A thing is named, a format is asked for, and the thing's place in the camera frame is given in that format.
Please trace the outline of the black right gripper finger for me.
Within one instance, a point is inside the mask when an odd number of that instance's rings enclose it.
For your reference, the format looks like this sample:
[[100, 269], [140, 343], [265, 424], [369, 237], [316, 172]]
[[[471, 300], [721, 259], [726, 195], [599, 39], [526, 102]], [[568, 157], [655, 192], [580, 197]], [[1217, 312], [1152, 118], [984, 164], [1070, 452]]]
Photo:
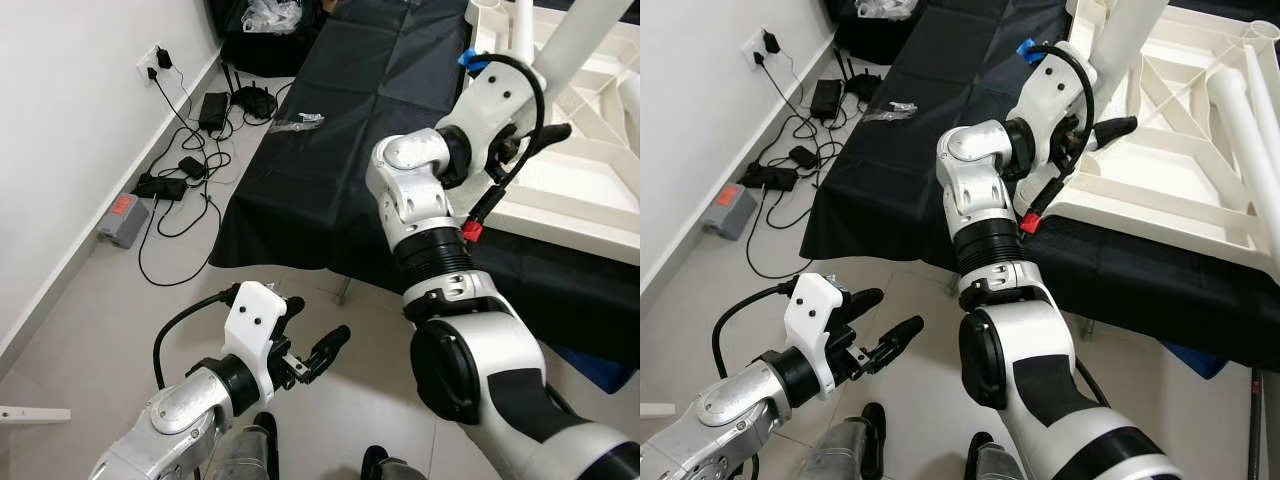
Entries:
[[539, 132], [530, 134], [530, 157], [538, 155], [548, 146], [567, 140], [573, 133], [570, 123], [544, 125]]
[[1137, 131], [1137, 116], [1117, 116], [1094, 123], [1091, 132], [1091, 151], [1106, 148], [1110, 143]]

